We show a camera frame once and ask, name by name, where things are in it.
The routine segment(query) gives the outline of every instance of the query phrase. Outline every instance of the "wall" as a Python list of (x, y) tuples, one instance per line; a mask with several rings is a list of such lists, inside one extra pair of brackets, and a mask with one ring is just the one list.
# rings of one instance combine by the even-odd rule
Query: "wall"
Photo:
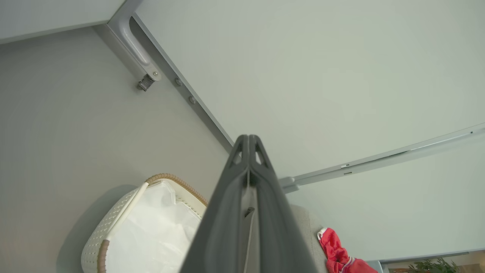
[(171, 80), (137, 80), (92, 28), (0, 46), (0, 272), (81, 272), (97, 223), (154, 174), (210, 198), (226, 151)]
[(0, 44), (107, 23), (124, 0), (0, 1)]
[(364, 260), (485, 249), (484, 166), (482, 134), (458, 149), (305, 185), (287, 197)]

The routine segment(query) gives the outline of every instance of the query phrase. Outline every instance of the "red towel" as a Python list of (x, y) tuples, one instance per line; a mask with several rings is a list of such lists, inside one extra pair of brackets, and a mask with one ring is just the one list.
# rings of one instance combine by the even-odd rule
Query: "red towel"
[(318, 232), (317, 237), (327, 256), (329, 273), (377, 273), (364, 260), (349, 257), (333, 229), (324, 228)]

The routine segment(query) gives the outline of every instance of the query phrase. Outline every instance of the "white wicker basket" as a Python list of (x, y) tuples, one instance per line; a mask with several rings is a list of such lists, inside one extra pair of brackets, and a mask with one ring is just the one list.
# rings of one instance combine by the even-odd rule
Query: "white wicker basket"
[(187, 204), (200, 217), (203, 216), (207, 201), (202, 195), (174, 175), (167, 173), (154, 175), (148, 178), (139, 188), (123, 196), (101, 220), (82, 250), (81, 266), (84, 273), (106, 272), (106, 253), (110, 239), (138, 202), (145, 189), (161, 181), (166, 181), (172, 186), (178, 201)]

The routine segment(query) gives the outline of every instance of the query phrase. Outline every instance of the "white plastic bag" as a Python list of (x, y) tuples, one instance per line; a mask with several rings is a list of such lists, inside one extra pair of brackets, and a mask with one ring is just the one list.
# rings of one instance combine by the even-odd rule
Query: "white plastic bag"
[(110, 241), (106, 271), (179, 272), (199, 223), (167, 182), (147, 188)]

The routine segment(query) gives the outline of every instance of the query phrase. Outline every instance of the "gray wall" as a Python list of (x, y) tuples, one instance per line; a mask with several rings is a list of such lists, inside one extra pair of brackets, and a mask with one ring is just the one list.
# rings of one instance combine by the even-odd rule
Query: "gray wall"
[(125, 0), (0, 2), (0, 44), (107, 23)]
[(0, 272), (81, 272), (97, 223), (154, 174), (210, 197), (226, 151), (172, 81), (136, 81), (91, 28), (0, 46)]

